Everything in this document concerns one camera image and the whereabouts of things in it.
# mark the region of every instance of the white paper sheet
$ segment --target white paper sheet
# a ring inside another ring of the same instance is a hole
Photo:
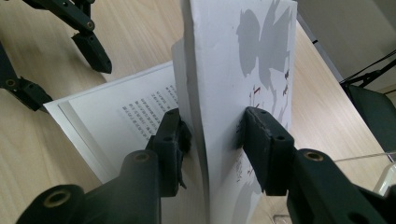
[[[189,125],[202,167],[210,223],[247,223],[261,189],[247,156],[236,148],[247,106],[290,126],[297,4],[292,1],[186,0],[184,53]],[[174,61],[181,55],[174,53]]]

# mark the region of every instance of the table surface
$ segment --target table surface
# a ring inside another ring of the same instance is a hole
[[[113,62],[93,71],[70,38],[76,31],[48,11],[0,1],[0,41],[18,76],[59,99],[171,60],[182,37],[178,0],[102,0],[92,5],[95,33]],[[297,148],[334,160],[382,151],[303,29],[296,32],[291,134]],[[39,193],[59,184],[86,191],[100,182],[50,115],[0,91],[0,217],[14,223]],[[253,221],[265,216],[258,207]]]

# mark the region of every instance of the white wall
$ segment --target white wall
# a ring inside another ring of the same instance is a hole
[[[299,13],[343,77],[396,49],[395,0],[299,0],[298,4]],[[394,84],[396,68],[367,89],[379,91]]]

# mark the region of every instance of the printed page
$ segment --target printed page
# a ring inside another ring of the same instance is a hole
[[[176,107],[173,66],[60,104],[110,179],[126,155],[146,147],[163,114]]]
[[[261,188],[246,154],[236,146],[240,122],[245,108],[256,106],[290,126],[297,4],[184,2],[191,8],[183,8],[183,20],[193,23],[184,34],[187,80],[198,87],[189,90],[191,115],[202,120],[202,127],[191,126],[204,133],[198,150],[207,157],[210,223],[247,223]],[[192,110],[196,99],[198,109]]]

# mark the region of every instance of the screw hole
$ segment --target screw hole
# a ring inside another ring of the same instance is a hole
[[[16,82],[14,80],[12,80],[12,79],[9,79],[9,80],[6,81],[6,84],[9,87],[13,87],[13,86],[15,86]]]
[[[316,152],[305,152],[304,155],[311,161],[323,161],[323,156]]]
[[[149,155],[146,154],[146,153],[140,153],[140,154],[138,154],[138,155],[135,155],[135,156],[134,156],[134,159],[135,159],[136,161],[146,161],[146,160],[149,159]]]
[[[67,189],[60,189],[52,192],[44,201],[44,206],[48,208],[57,207],[66,203],[70,199],[71,193]]]
[[[91,21],[87,22],[87,26],[88,28],[92,28],[93,27],[93,23]]]

